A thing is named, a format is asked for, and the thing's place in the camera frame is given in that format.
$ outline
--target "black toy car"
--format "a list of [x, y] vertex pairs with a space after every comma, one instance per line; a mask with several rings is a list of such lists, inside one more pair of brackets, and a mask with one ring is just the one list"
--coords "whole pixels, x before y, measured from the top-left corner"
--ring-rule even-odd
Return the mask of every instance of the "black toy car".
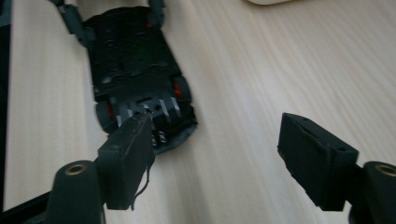
[[184, 142], [197, 122], [188, 83], [163, 38], [162, 1], [111, 9], [84, 22], [75, 7], [51, 1], [88, 50], [103, 130], [112, 134], [129, 117], [149, 113], [154, 153]]

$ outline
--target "screw hole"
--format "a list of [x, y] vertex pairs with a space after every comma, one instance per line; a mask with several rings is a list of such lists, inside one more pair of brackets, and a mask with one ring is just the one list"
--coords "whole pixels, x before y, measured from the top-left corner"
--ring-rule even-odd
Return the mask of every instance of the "screw hole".
[[77, 164], [67, 168], [66, 174], [67, 175], [79, 175], [87, 169], [86, 165]]
[[396, 177], [396, 169], [393, 167], [387, 165], [377, 165], [375, 168], [384, 175]]
[[339, 150], [339, 151], [347, 151], [347, 149], [344, 148], [344, 147], [338, 147], [337, 150]]

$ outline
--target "wood grain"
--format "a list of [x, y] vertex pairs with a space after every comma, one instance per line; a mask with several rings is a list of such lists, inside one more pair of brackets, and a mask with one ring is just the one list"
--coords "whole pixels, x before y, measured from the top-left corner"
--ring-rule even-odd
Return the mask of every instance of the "wood grain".
[[[83, 18], [142, 1], [77, 1]], [[276, 152], [283, 112], [396, 164], [396, 2], [167, 0], [164, 35], [191, 85], [198, 130], [157, 157], [134, 212], [107, 223], [347, 223], [323, 213]], [[47, 1], [14, 1], [6, 208], [51, 188], [105, 141], [88, 57]]]

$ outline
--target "wooden table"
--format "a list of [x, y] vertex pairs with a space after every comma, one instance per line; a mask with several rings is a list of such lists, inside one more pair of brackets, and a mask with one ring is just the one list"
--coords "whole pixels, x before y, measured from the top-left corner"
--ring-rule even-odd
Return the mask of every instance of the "wooden table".
[[[77, 1], [84, 19], [138, 1]], [[167, 0], [164, 35], [191, 85], [199, 128], [157, 157], [135, 211], [107, 223], [347, 223], [323, 213], [276, 152], [283, 112], [308, 117], [396, 164], [396, 1]], [[47, 1], [14, 1], [6, 208], [50, 190], [55, 172], [93, 160], [86, 50]]]

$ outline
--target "black mount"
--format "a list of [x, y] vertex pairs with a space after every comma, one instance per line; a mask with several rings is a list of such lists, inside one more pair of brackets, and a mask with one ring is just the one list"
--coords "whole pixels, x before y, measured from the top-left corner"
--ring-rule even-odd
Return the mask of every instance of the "black mount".
[[[98, 149], [95, 161], [62, 167], [50, 193], [6, 211], [0, 223], [106, 223], [104, 203], [112, 210], [134, 210], [154, 160], [149, 114], [129, 118]], [[138, 191], [145, 172], [146, 185]]]
[[283, 114], [278, 152], [291, 176], [323, 211], [352, 205], [351, 224], [396, 223], [396, 167], [369, 161], [310, 119]]

